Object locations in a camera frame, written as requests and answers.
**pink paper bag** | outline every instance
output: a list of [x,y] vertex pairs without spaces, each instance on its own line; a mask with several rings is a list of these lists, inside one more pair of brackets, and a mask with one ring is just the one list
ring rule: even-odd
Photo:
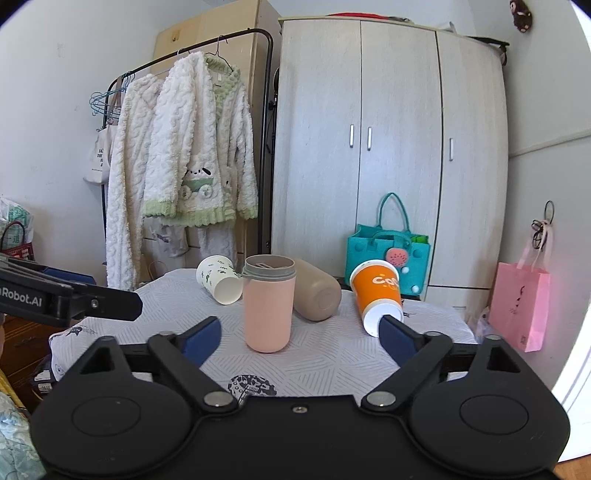
[[519,263],[499,263],[489,315],[490,324],[513,348],[523,352],[542,348],[548,319],[550,274],[547,262],[552,250],[553,234],[548,222],[542,221],[542,224],[544,268],[535,266],[541,248],[533,263],[526,264],[532,251],[531,240]]

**bag handle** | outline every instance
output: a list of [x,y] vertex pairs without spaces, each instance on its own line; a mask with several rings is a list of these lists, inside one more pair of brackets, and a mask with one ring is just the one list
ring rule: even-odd
[[115,85],[115,90],[112,94],[112,97],[109,99],[109,108],[107,110],[107,118],[111,118],[111,116],[113,115],[113,110],[115,109],[115,107],[120,108],[121,107],[121,88],[123,86],[123,77],[117,77],[117,83]]
[[406,213],[406,208],[404,208],[404,204],[402,203],[400,197],[396,195],[394,192],[387,193],[382,199],[382,202],[379,204],[378,224],[376,225],[376,227],[382,228],[382,211],[384,209],[386,201],[392,196],[396,197],[396,199],[398,200],[398,206],[400,207],[400,211],[402,211],[402,215],[404,216],[404,231],[410,233],[410,225],[408,224],[408,214]]
[[[552,247],[554,245],[554,231],[552,229],[552,226],[550,225],[550,223],[547,220],[541,220],[540,221],[540,225],[541,225],[541,229],[542,229],[542,238],[541,238],[541,242],[540,242],[540,248],[538,249],[538,252],[534,258],[534,261],[531,263],[531,269],[533,270],[535,268],[535,264],[537,263],[539,257],[540,257],[540,253],[542,251],[542,247],[545,244],[544,248],[544,256],[543,256],[543,268],[544,270],[548,271],[548,266],[550,265],[550,257],[552,255]],[[521,254],[521,258],[519,259],[519,262],[517,263],[517,268],[519,268],[520,270],[526,266],[526,261],[528,259],[528,257],[531,254],[533,247],[531,245],[531,238],[528,237],[528,241],[525,244],[525,248],[523,249],[523,252]]]
[[401,238],[402,240],[404,240],[404,243],[405,243],[404,249],[407,251],[410,251],[410,249],[413,245],[413,241],[411,240],[410,236],[408,236],[406,233],[398,232],[396,230],[381,230],[381,231],[375,233],[373,235],[373,237],[369,239],[369,243],[373,244],[378,238],[383,238],[385,236],[394,236],[394,237],[398,237],[398,238]]
[[2,248],[2,245],[4,244],[4,237],[6,236],[6,233],[8,232],[8,229],[10,227],[12,227],[13,225],[19,225],[22,228],[22,242],[21,242],[21,245],[24,245],[25,244],[25,242],[26,242],[26,238],[25,237],[27,236],[27,231],[25,230],[25,226],[21,222],[15,220],[14,222],[10,222],[6,226],[6,228],[4,229],[4,231],[2,233],[2,237],[0,238],[0,251],[4,250]]

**bedding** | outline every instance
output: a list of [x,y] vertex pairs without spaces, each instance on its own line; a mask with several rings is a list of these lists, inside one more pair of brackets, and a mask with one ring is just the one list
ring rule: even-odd
[[37,480],[45,474],[31,442],[23,410],[10,383],[0,372],[0,480]]

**patterned tablecloth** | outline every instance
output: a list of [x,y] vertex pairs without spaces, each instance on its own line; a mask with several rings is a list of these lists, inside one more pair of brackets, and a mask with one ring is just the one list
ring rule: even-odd
[[[114,335],[119,343],[141,343],[150,336],[182,333],[210,315],[222,323],[222,342],[202,371],[237,398],[256,395],[363,395],[398,365],[369,336],[352,292],[343,291],[336,315],[309,322],[294,312],[289,344],[277,353],[257,353],[244,341],[242,300],[223,306],[195,280],[194,269],[175,270],[138,290],[143,314],[133,323],[87,318],[50,338],[52,369],[60,379],[92,342]],[[404,302],[405,322],[418,332],[438,330],[455,342],[475,343],[452,309],[414,300]]]

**black clothes rack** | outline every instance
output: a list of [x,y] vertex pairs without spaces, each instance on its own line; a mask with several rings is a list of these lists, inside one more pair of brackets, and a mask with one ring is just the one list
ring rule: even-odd
[[[261,35],[264,35],[265,38],[267,39],[268,42],[268,48],[267,48],[267,62],[265,64],[265,84],[264,84],[264,91],[263,91],[263,97],[262,97],[262,118],[261,118],[261,145],[260,145],[260,152],[259,152],[259,177],[258,177],[258,226],[257,226],[257,251],[259,254],[261,253],[266,253],[264,251],[264,239],[263,239],[263,233],[264,233],[264,187],[265,187],[265,149],[267,147],[267,132],[268,132],[268,124],[267,124],[267,115],[268,115],[268,111],[269,111],[269,87],[271,84],[271,60],[273,57],[273,37],[271,36],[271,34],[267,31],[267,30],[263,30],[262,28],[247,28],[246,30],[240,30],[238,32],[234,32],[234,33],[229,33],[227,35],[220,35],[219,37],[216,38],[212,38],[210,40],[206,40],[206,41],[202,41],[199,43],[196,43],[195,45],[191,45],[189,47],[185,47],[185,48],[181,48],[179,51],[173,52],[173,53],[169,53],[168,55],[165,55],[163,57],[160,57],[159,59],[156,60],[152,60],[149,61],[148,63],[146,63],[145,65],[142,65],[141,67],[137,67],[136,69],[130,70],[126,73],[124,73],[121,76],[121,79],[127,78],[133,74],[136,74],[138,72],[140,72],[141,70],[147,69],[149,67],[151,67],[152,65],[156,65],[157,63],[160,63],[161,61],[164,60],[168,60],[171,59],[173,57],[176,57],[182,53],[187,53],[188,51],[191,50],[195,50],[196,48],[200,48],[200,47],[206,47],[207,45],[211,45],[213,43],[217,43],[220,42],[222,40],[228,40],[230,38],[236,38],[236,37],[241,37],[243,35],[250,35],[250,34],[256,34],[256,33],[260,33]],[[105,96],[105,113],[103,115],[103,128],[106,128],[107,126],[107,110],[108,110],[108,103],[109,103],[109,97],[110,95],[113,95],[114,92],[111,92],[111,89],[114,87],[115,83],[117,82],[117,79],[113,80],[113,82],[111,82],[111,85],[109,85],[109,89],[107,90],[107,94]],[[106,233],[106,228],[107,228],[107,215],[106,215],[106,200],[105,200],[105,186],[101,185],[101,189],[102,189],[102,204],[103,204],[103,224],[105,227],[105,233]],[[269,225],[271,223],[271,209],[269,209]]]

